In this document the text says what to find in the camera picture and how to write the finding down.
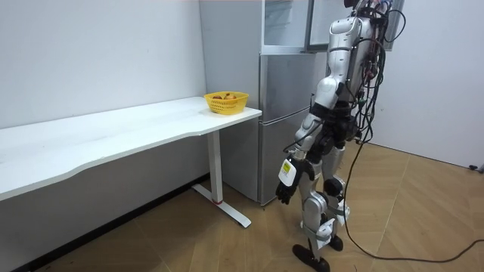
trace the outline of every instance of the yellow label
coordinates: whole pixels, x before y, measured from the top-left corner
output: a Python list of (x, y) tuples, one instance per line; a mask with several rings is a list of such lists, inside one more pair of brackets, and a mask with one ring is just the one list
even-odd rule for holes
[(289, 170), (290, 170), (290, 165), (289, 165), (289, 163), (287, 163), (287, 162), (286, 162), (286, 163), (284, 163), (284, 166), (282, 166), (282, 169), (284, 169), (284, 171), (285, 171), (286, 173), (288, 173), (288, 172), (289, 172)]

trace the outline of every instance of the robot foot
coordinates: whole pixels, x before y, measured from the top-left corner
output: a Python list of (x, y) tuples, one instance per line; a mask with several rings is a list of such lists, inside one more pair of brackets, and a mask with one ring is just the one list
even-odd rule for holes
[(329, 243), (330, 247), (338, 252), (343, 250), (343, 241), (337, 235), (335, 235), (331, 242)]
[(305, 248), (304, 246), (294, 245), (293, 253), (300, 261), (312, 267), (317, 272), (330, 272), (330, 264), (323, 258), (320, 258), (318, 261), (316, 258), (314, 258), (311, 250)]

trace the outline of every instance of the humanoid robot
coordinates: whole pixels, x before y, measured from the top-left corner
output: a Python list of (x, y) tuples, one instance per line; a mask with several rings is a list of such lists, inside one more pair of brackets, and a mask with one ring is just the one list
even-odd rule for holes
[[(361, 138), (363, 128), (356, 124), (352, 110), (365, 102), (363, 87), (375, 79), (383, 81), (377, 75), (383, 73), (382, 44), (392, 7), (392, 1), (384, 0), (345, 0), (344, 4), (353, 7), (352, 13), (331, 24), (328, 76), (318, 83), (315, 102), (289, 146), (293, 149), (286, 149), (289, 156), (279, 172), (281, 182), (276, 191), (279, 200), (289, 204), (299, 187), (301, 228), (309, 247), (295, 245), (293, 253), (316, 271), (324, 272), (330, 268), (319, 250), (326, 245), (343, 250), (337, 225), (343, 225), (349, 215), (349, 208), (343, 207), (345, 184), (335, 173), (346, 142)], [(321, 176), (324, 189), (318, 192), (316, 184)]]

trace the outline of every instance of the robot leg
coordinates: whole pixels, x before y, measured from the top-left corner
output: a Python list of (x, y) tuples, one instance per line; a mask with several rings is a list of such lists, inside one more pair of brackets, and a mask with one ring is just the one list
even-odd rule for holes
[[(328, 211), (326, 212), (327, 220), (334, 220), (336, 222), (344, 222), (341, 218), (343, 210), (340, 203), (343, 200), (344, 181), (336, 176), (336, 171), (340, 167), (341, 161), (345, 153), (345, 147), (333, 149), (325, 156), (323, 156), (323, 178), (324, 178), (324, 195), (327, 198)], [(333, 233), (331, 234), (330, 247), (337, 251), (343, 250), (343, 241), (337, 236), (338, 224), (334, 224)]]
[(320, 257), (319, 250), (331, 241), (333, 221), (326, 221), (321, 225), (321, 219), (327, 210), (327, 201), (322, 193), (316, 191), (316, 184), (321, 177), (321, 162), (313, 165), (315, 178), (304, 178), (299, 183), (302, 200), (302, 228), (308, 237), (309, 249), (301, 245), (293, 247), (294, 255), (314, 268), (316, 271), (329, 272), (329, 264)]

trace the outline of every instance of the table foot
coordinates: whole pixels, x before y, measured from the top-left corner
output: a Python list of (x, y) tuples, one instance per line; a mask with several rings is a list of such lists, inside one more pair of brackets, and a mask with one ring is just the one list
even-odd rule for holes
[(250, 224), (252, 224), (249, 218), (247, 218), (245, 215), (242, 215), (238, 210), (232, 208), (229, 204), (225, 203), (225, 201), (222, 201), (220, 204), (215, 204), (212, 200), (212, 192), (205, 189), (205, 187), (203, 187), (202, 185), (195, 184), (192, 188), (194, 188), (194, 190), (196, 190), (198, 193), (201, 193), (202, 196), (205, 196), (208, 200), (210, 200), (210, 202), (212, 202), (215, 206), (219, 207), (226, 214), (230, 215), (242, 227), (249, 227)]

